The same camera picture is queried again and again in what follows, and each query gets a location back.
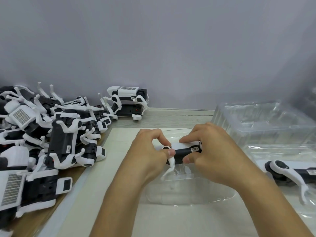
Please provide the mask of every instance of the hand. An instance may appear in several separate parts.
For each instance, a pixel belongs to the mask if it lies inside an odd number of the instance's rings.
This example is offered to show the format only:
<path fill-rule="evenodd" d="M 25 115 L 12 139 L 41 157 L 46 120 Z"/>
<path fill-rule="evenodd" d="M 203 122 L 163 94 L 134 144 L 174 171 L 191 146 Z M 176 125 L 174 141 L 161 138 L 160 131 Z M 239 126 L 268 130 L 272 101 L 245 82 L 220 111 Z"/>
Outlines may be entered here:
<path fill-rule="evenodd" d="M 245 182 L 256 181 L 264 173 L 245 155 L 235 141 L 212 123 L 196 125 L 179 142 L 201 141 L 202 152 L 192 152 L 184 163 L 195 163 L 196 168 L 209 180 L 234 189 Z"/>
<path fill-rule="evenodd" d="M 141 129 L 118 169 L 125 176 L 135 177 L 142 187 L 155 179 L 163 170 L 167 159 L 176 154 L 174 149 L 157 151 L 152 144 L 153 139 L 158 139 L 164 146 L 171 146 L 160 129 Z"/>

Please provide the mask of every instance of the forearm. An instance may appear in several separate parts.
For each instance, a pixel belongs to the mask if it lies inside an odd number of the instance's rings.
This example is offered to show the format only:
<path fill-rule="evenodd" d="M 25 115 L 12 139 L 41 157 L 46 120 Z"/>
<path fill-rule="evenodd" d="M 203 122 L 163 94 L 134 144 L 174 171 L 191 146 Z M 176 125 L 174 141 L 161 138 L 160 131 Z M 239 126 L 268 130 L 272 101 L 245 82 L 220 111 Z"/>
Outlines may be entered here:
<path fill-rule="evenodd" d="M 237 191 L 260 237 L 313 236 L 279 187 L 267 176 L 258 175 Z"/>
<path fill-rule="evenodd" d="M 130 237 L 141 191 L 137 181 L 118 172 L 105 194 L 90 237 Z"/>

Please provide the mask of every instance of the pile of robot dogs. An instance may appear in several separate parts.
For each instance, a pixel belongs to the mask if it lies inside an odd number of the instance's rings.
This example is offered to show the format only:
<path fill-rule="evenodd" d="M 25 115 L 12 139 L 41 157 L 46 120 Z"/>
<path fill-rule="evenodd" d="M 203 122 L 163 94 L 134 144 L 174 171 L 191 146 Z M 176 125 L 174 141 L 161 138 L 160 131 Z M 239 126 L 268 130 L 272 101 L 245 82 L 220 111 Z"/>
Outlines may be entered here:
<path fill-rule="evenodd" d="M 0 236 L 14 218 L 51 207 L 72 188 L 72 178 L 59 169 L 91 167 L 106 157 L 98 146 L 111 119 L 140 120 L 148 94 L 139 87 L 113 86 L 111 97 L 98 93 L 101 105 L 87 97 L 64 102 L 50 85 L 48 95 L 38 83 L 35 94 L 25 86 L 0 88 Z M 107 100 L 113 101 L 112 107 Z"/>

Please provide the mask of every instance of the sticker label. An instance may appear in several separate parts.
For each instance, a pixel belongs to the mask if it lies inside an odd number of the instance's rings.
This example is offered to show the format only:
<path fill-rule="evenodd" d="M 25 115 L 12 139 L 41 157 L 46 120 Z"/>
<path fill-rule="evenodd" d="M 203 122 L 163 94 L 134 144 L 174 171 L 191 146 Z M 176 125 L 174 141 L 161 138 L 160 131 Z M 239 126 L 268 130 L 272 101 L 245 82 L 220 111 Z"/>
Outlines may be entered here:
<path fill-rule="evenodd" d="M 71 150 L 71 145 L 68 145 L 68 146 L 67 146 L 66 153 L 70 153 L 70 150 Z"/>
<path fill-rule="evenodd" d="M 198 147 L 192 147 L 191 148 L 191 152 L 193 152 L 193 151 L 199 151 L 200 149 L 198 148 Z"/>
<path fill-rule="evenodd" d="M 316 175 L 316 170 L 307 170 L 310 175 Z"/>

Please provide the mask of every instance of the person's left hand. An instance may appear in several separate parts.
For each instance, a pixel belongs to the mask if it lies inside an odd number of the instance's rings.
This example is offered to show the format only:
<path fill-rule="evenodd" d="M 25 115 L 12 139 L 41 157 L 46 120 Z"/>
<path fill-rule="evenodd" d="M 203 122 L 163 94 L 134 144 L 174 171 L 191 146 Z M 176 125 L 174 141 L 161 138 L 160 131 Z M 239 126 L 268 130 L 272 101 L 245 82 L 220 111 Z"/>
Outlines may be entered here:
<path fill-rule="evenodd" d="M 171 146 L 160 129 L 141 129 L 118 169 L 119 173 L 135 178 L 143 187 L 161 173 L 167 159 L 176 153 L 174 149 L 157 151 L 152 144 L 153 139 L 158 139 L 164 146 Z"/>

